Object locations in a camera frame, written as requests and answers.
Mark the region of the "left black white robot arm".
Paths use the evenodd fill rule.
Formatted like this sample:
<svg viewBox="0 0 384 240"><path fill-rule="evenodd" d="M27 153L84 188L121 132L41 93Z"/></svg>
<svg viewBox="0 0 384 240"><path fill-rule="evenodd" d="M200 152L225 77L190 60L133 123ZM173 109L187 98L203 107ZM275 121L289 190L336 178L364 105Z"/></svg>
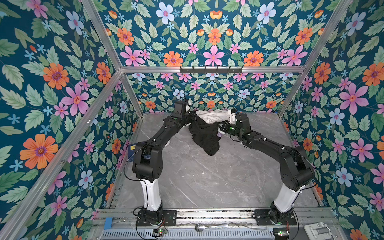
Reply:
<svg viewBox="0 0 384 240"><path fill-rule="evenodd" d="M192 123L192 113L172 113L164 119L162 127L150 139L136 144L132 171L140 182L146 216L161 218L163 201L160 197L158 179L163 171L163 149L180 129Z"/></svg>

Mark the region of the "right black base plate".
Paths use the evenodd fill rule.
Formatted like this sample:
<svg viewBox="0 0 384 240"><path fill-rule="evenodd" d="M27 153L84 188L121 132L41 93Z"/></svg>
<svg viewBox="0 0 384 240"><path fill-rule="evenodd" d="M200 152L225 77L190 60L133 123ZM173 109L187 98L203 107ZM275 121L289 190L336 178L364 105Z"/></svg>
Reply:
<svg viewBox="0 0 384 240"><path fill-rule="evenodd" d="M289 210L286 213L280 213L278 210L254 210L252 214L252 218L256 220L259 226L267 226L267 225L289 225L295 226L298 224L297 218L293 212L293 210Z"/></svg>

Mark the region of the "metal ladle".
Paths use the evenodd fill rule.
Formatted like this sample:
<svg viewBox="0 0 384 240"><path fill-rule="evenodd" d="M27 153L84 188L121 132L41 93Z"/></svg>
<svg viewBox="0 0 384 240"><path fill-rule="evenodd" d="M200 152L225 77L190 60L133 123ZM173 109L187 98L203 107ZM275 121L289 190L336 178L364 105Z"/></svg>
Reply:
<svg viewBox="0 0 384 240"><path fill-rule="evenodd" d="M219 228L228 228L228 224L221 224L221 225L204 225L204 224L196 224L195 225L195 230L198 233L203 232L204 230L207 229L219 229Z"/></svg>

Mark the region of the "white plastic bracket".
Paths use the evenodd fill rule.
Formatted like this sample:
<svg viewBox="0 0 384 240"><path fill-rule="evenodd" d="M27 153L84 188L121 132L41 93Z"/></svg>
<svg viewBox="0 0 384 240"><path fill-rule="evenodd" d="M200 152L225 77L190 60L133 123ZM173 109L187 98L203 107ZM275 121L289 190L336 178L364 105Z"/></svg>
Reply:
<svg viewBox="0 0 384 240"><path fill-rule="evenodd" d="M332 240L333 234L327 224L323 222L305 225L305 232L309 240Z"/></svg>

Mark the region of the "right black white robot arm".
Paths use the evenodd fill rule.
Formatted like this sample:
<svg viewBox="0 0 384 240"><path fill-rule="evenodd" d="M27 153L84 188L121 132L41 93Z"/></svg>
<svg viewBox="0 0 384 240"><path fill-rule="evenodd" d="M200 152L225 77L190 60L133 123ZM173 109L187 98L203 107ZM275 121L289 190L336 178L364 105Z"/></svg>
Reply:
<svg viewBox="0 0 384 240"><path fill-rule="evenodd" d="M251 130L245 121L235 124L225 121L220 130L237 137L244 147L260 151L279 163L283 185L271 204L270 216L275 218L275 222L278 218L285 217L292 211L300 191L305 189L315 176L314 168L304 156L303 149L272 141L261 133Z"/></svg>

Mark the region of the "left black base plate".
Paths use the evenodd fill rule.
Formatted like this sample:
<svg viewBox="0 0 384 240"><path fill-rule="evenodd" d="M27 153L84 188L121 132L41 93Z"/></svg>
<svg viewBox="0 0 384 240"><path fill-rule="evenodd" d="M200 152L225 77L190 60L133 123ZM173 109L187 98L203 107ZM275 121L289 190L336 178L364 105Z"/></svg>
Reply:
<svg viewBox="0 0 384 240"><path fill-rule="evenodd" d="M159 227L161 224L175 226L178 212L176 210L159 210L159 211L139 211L137 217L138 227Z"/></svg>

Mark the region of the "grey coat hook rail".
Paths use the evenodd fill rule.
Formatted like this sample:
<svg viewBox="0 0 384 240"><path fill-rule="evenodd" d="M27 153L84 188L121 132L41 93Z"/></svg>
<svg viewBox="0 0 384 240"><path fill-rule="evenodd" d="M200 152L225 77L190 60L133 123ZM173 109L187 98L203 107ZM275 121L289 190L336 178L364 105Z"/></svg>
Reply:
<svg viewBox="0 0 384 240"><path fill-rule="evenodd" d="M243 72L243 67L180 67L180 73L185 74L237 74Z"/></svg>

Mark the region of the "black cloth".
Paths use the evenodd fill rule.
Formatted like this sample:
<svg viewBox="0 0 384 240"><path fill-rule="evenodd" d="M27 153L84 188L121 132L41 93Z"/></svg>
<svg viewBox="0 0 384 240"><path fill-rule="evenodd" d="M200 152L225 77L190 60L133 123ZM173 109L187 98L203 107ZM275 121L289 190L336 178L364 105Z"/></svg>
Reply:
<svg viewBox="0 0 384 240"><path fill-rule="evenodd" d="M221 138L217 137L218 130L219 123L207 124L199 117L198 124L189 125L193 141L209 156L215 155L220 149Z"/></svg>

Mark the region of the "blue box with yellow label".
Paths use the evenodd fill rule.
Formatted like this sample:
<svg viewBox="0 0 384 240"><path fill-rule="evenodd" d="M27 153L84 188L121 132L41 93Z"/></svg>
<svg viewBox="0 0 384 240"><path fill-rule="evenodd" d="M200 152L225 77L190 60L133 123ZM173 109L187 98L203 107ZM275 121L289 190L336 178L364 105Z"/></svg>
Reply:
<svg viewBox="0 0 384 240"><path fill-rule="evenodd" d="M128 162L132 162L134 157L134 153L135 153L135 148L136 148L136 144L133 144L133 145L129 145L128 146Z"/></svg>

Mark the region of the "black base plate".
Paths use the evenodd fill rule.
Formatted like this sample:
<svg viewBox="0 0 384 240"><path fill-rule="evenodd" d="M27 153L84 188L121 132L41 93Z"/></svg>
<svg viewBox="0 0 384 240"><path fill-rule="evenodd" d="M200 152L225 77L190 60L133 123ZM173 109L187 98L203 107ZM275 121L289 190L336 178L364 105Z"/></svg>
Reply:
<svg viewBox="0 0 384 240"><path fill-rule="evenodd" d="M289 210L286 213L280 213L278 210L254 210L252 214L252 218L256 220L259 226L267 226L267 225L289 225L295 226L298 224L297 218L293 212L293 210Z"/></svg>
<svg viewBox="0 0 384 240"><path fill-rule="evenodd" d="M161 224L175 226L178 212L176 210L159 210L159 211L139 211L137 217L138 227L159 227Z"/></svg>

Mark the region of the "blue tape piece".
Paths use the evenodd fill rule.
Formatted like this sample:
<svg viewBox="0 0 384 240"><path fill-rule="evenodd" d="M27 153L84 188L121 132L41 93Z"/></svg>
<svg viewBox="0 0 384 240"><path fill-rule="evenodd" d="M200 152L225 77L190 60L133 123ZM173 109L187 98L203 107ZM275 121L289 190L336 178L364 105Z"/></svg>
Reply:
<svg viewBox="0 0 384 240"><path fill-rule="evenodd" d="M110 230L112 228L112 224L113 224L113 217L106 217L104 230Z"/></svg>

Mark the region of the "white cloth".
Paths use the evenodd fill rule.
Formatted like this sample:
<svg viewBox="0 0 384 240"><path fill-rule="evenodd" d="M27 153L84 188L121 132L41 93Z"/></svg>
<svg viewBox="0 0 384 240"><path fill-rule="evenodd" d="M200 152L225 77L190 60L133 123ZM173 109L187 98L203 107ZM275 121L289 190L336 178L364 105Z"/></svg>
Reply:
<svg viewBox="0 0 384 240"><path fill-rule="evenodd" d="M205 121L207 124L221 123L229 121L233 124L236 119L236 112L233 110L215 110L215 111L196 111L199 118Z"/></svg>

